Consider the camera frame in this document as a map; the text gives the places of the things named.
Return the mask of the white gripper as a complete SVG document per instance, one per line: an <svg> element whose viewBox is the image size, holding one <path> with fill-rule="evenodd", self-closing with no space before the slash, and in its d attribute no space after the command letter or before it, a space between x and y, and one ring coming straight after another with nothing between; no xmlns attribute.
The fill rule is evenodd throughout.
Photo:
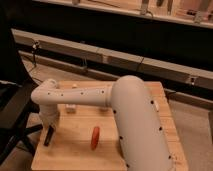
<svg viewBox="0 0 213 171"><path fill-rule="evenodd" d="M45 128L48 128L44 146L49 146L52 136L54 134L55 128L57 127L60 113L56 105L41 105L39 117Z"/></svg>

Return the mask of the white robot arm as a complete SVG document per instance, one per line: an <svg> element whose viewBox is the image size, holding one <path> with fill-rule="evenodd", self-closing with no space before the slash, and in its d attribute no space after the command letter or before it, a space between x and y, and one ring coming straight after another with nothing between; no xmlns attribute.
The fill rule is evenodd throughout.
<svg viewBox="0 0 213 171"><path fill-rule="evenodd" d="M155 101L142 79L127 75L111 85L74 89L59 89L48 79L32 91L31 99L47 125L56 119L59 104L111 108L127 171L174 171Z"/></svg>

